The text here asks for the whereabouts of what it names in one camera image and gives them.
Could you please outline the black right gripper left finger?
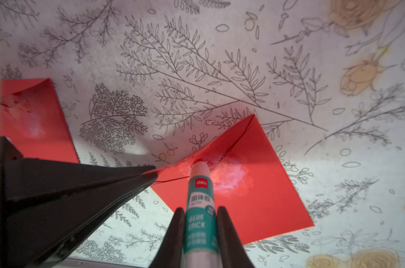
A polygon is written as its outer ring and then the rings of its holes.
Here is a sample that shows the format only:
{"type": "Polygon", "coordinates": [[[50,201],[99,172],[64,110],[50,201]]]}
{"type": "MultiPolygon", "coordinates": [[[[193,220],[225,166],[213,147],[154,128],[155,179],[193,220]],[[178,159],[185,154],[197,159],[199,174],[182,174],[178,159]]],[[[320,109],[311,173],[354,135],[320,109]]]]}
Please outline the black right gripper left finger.
{"type": "Polygon", "coordinates": [[[183,208],[177,208],[161,246],[149,268],[181,267],[185,221],[183,208]]]}

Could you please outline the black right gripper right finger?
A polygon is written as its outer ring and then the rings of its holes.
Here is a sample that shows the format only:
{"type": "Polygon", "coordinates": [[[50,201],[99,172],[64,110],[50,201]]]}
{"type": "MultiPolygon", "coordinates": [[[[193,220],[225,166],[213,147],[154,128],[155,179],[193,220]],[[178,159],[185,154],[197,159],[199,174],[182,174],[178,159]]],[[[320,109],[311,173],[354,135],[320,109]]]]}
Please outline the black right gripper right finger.
{"type": "Polygon", "coordinates": [[[216,224],[223,268],[254,268],[244,250],[226,207],[220,206],[218,208],[216,224]]]}

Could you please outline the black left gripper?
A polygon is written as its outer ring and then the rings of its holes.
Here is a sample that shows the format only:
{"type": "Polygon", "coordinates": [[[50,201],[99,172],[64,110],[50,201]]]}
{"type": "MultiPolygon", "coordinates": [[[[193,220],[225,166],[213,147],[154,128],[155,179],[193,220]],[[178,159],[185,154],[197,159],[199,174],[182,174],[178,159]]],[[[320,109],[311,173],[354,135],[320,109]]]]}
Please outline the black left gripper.
{"type": "Polygon", "coordinates": [[[154,166],[113,168],[22,157],[0,136],[0,268],[54,267],[158,177],[154,166]],[[5,198],[29,201],[68,193],[75,194],[13,212],[5,221],[5,198]]]}

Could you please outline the green white glue stick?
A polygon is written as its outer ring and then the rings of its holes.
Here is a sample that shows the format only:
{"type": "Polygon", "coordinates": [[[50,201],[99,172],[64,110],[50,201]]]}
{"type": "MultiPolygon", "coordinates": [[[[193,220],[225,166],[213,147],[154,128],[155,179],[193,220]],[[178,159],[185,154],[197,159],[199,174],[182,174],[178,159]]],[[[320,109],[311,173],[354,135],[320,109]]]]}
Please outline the green white glue stick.
{"type": "Polygon", "coordinates": [[[203,161],[194,163],[190,170],[185,218],[182,267],[219,268],[214,185],[203,161]]]}

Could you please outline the red envelope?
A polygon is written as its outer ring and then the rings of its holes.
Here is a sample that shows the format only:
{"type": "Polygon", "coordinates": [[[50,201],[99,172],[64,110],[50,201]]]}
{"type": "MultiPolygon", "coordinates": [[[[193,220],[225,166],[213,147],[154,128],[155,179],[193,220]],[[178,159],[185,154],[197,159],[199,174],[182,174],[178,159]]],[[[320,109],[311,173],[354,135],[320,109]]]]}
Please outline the red envelope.
{"type": "Polygon", "coordinates": [[[79,162],[49,78],[0,82],[0,136],[26,158],[79,162]]]}
{"type": "Polygon", "coordinates": [[[215,203],[227,208],[243,244],[314,226],[256,116],[157,170],[152,188],[170,209],[186,205],[190,169],[198,161],[208,164],[215,203]]]}

